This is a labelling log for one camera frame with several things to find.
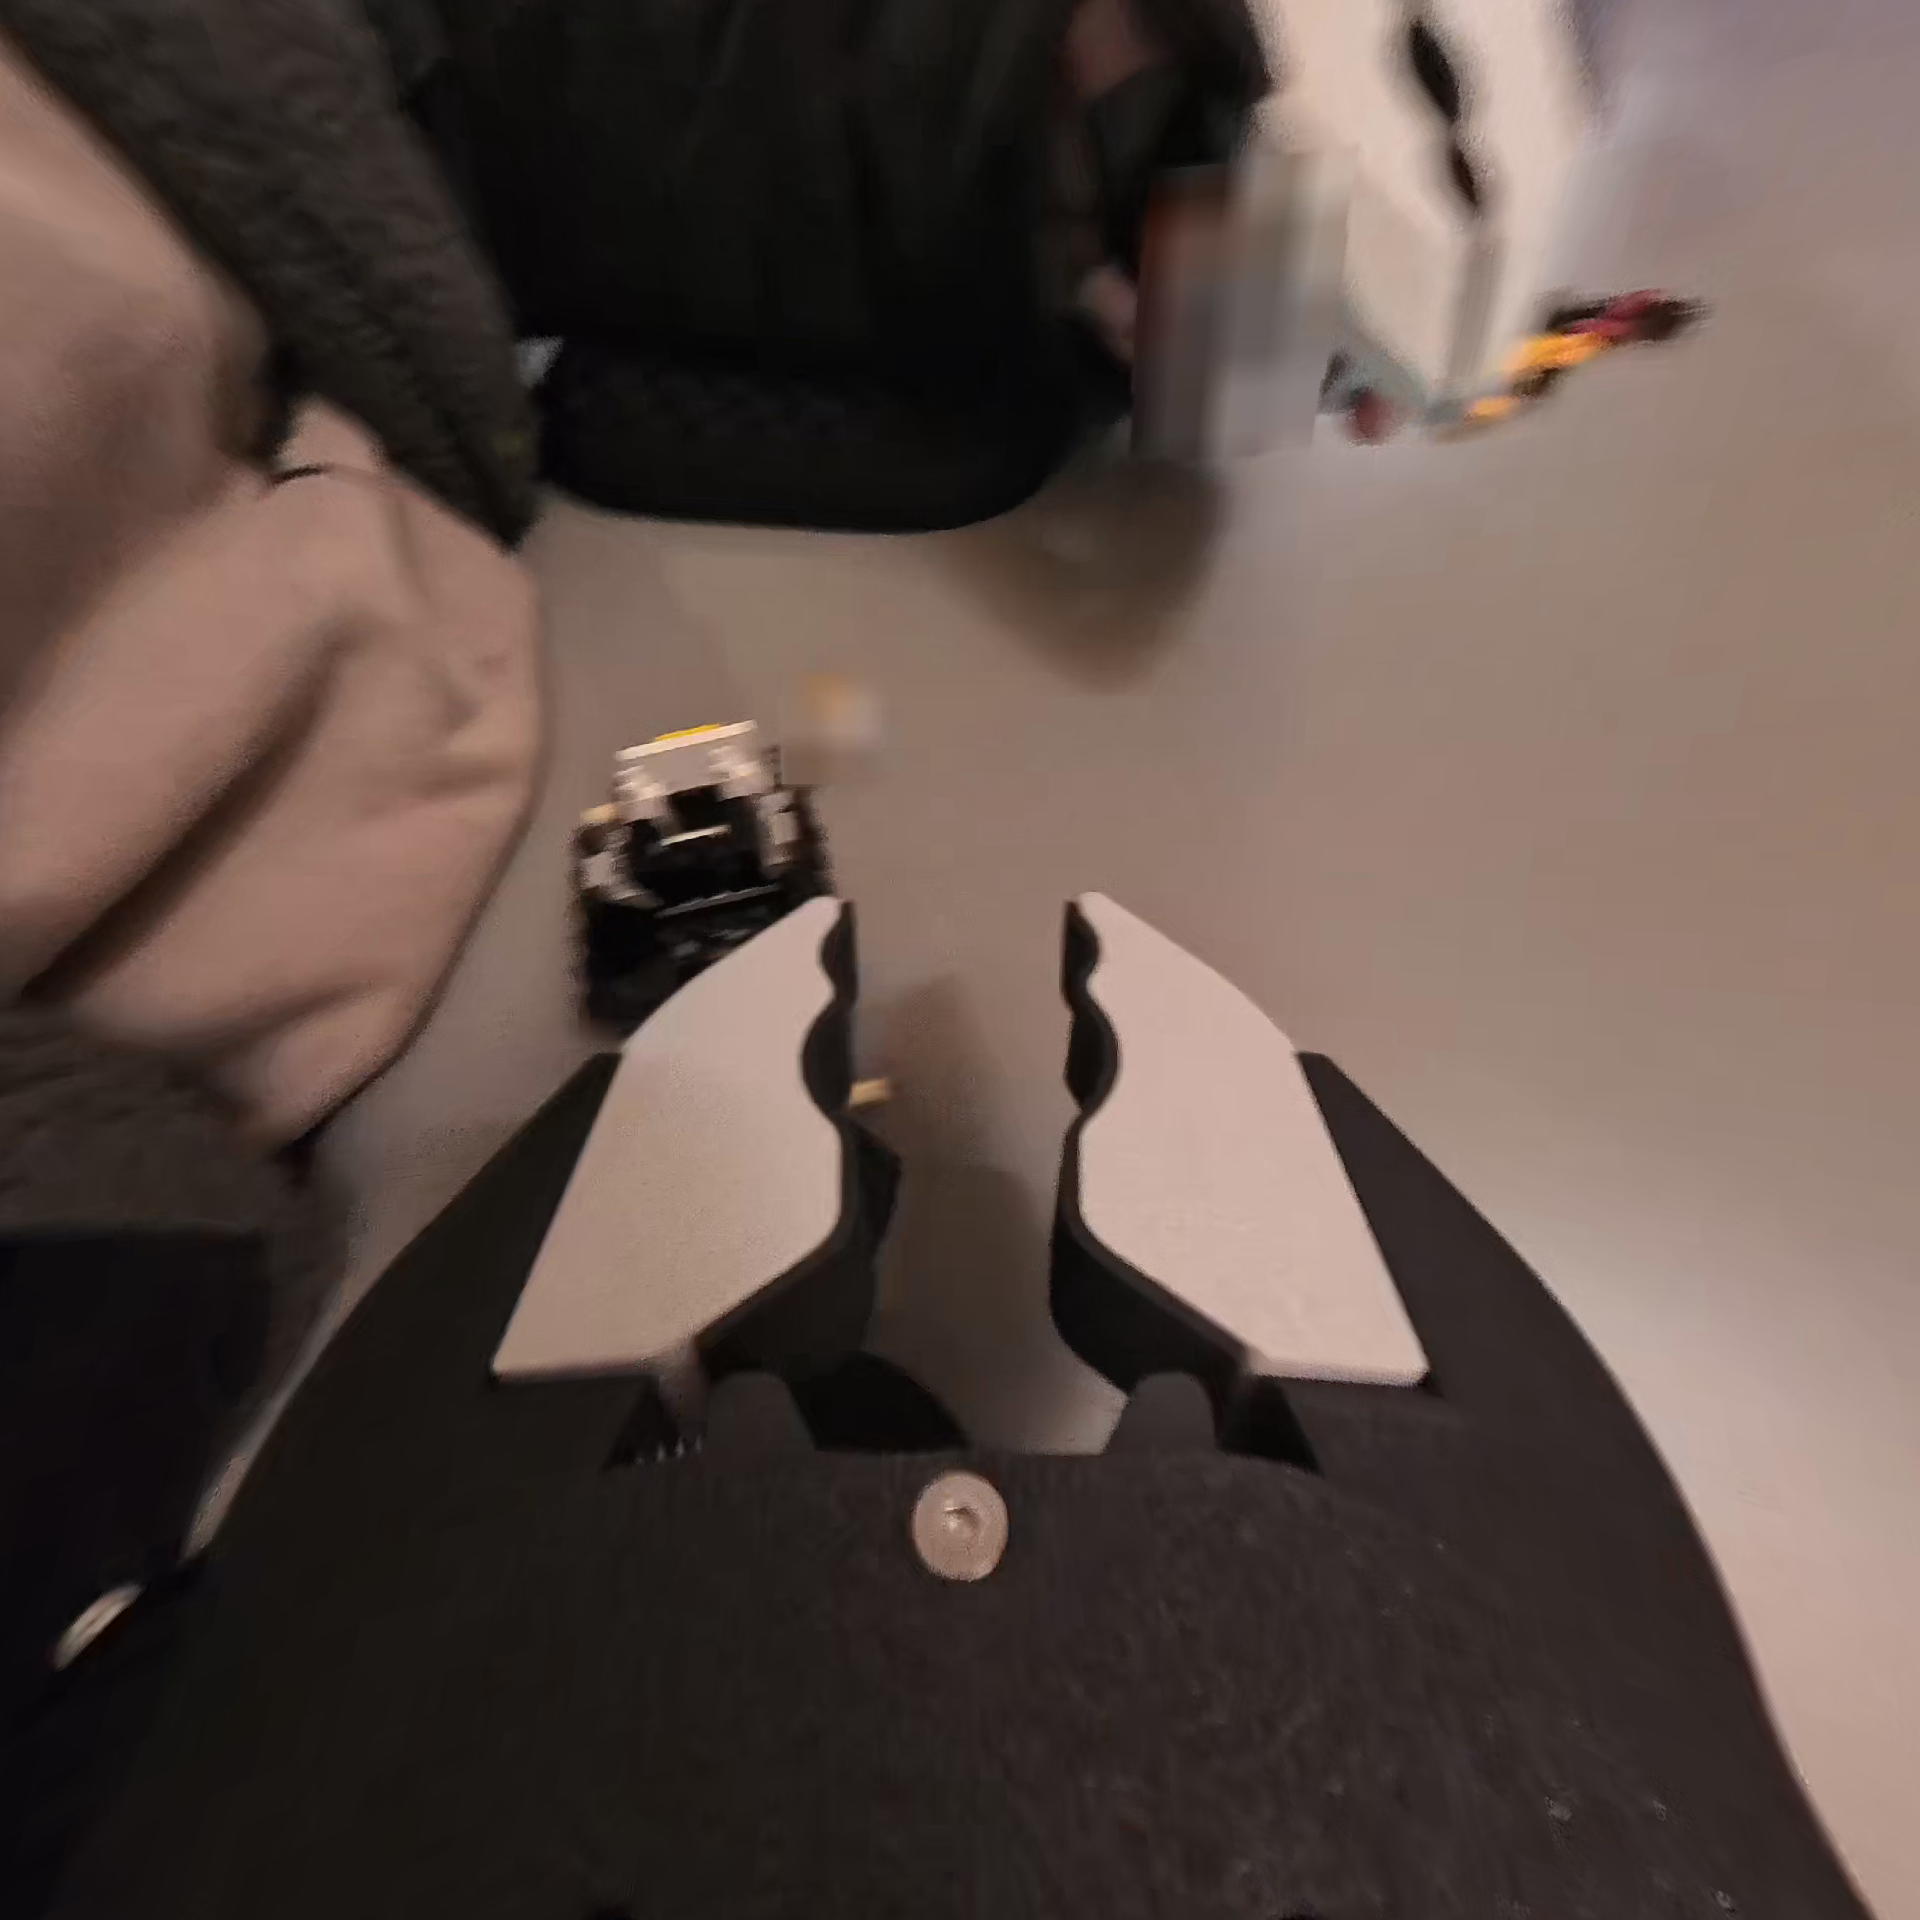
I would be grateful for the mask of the black toy brick vehicle model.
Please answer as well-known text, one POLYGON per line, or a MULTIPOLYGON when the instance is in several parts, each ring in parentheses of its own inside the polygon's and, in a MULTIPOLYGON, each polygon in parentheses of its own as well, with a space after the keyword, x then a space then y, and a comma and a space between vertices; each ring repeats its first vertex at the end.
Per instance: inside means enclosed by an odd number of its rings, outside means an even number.
POLYGON ((808 784, 753 721, 663 730, 612 761, 574 832, 588 1015, 626 1041, 809 901, 837 902, 808 784))

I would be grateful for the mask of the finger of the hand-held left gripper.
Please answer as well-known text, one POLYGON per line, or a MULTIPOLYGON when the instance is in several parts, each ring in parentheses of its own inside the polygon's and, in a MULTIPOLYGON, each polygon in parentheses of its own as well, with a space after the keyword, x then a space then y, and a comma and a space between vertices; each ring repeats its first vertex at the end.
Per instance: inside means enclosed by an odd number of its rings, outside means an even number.
POLYGON ((1479 292, 1469 85, 1432 2, 1275 2, 1277 123, 1327 161, 1339 310, 1399 386, 1455 386, 1479 292))
POLYGON ((1487 388, 1548 295, 1592 74, 1573 2, 1439 2, 1458 79, 1455 149, 1475 186, 1450 391, 1487 388))

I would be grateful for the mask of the pile of orange black bricks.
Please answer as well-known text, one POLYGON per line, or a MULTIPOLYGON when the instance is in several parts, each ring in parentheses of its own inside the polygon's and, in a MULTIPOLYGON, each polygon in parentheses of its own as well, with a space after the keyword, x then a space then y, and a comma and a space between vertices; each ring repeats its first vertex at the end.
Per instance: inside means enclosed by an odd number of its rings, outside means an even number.
POLYGON ((1332 352, 1316 411, 1336 418, 1361 445, 1392 443, 1409 428, 1455 443, 1535 411, 1575 370, 1639 346, 1667 346, 1708 319, 1708 302, 1667 288, 1548 304, 1465 398, 1410 405, 1361 374, 1348 352, 1332 352))

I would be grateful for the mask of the grey desk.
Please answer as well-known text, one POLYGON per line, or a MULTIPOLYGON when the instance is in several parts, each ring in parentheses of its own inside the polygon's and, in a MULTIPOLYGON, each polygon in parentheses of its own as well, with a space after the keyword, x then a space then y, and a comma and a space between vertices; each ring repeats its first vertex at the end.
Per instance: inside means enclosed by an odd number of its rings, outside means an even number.
POLYGON ((1062 905, 1330 1055, 1639 1403, 1880 1918, 1917 1918, 1917 2, 1616 2, 1551 295, 1704 302, 1458 443, 1077 467, 928 538, 552 496, 549 767, 444 1002, 335 1115, 326 1340, 595 1049, 565 832, 619 746, 792 721, 904 1155, 871 1340, 1001 1448, 1048 1323, 1062 905))

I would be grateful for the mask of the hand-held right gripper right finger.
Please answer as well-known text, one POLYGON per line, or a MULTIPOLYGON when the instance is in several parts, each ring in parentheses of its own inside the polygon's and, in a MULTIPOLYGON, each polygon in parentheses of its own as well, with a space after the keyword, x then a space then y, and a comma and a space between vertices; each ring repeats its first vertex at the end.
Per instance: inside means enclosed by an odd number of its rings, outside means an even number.
POLYGON ((1292 1037, 1103 893, 1062 937, 1054 1323, 1116 1383, 1417 1387, 1430 1355, 1292 1037))

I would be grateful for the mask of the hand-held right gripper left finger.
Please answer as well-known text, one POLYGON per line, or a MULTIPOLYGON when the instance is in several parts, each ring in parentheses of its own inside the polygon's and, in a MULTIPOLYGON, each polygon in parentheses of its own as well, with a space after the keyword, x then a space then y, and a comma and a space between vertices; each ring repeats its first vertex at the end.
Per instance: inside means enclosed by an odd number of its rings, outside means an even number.
POLYGON ((896 1165, 850 1114, 854 912, 805 901, 620 1044, 494 1382, 833 1370, 896 1165))

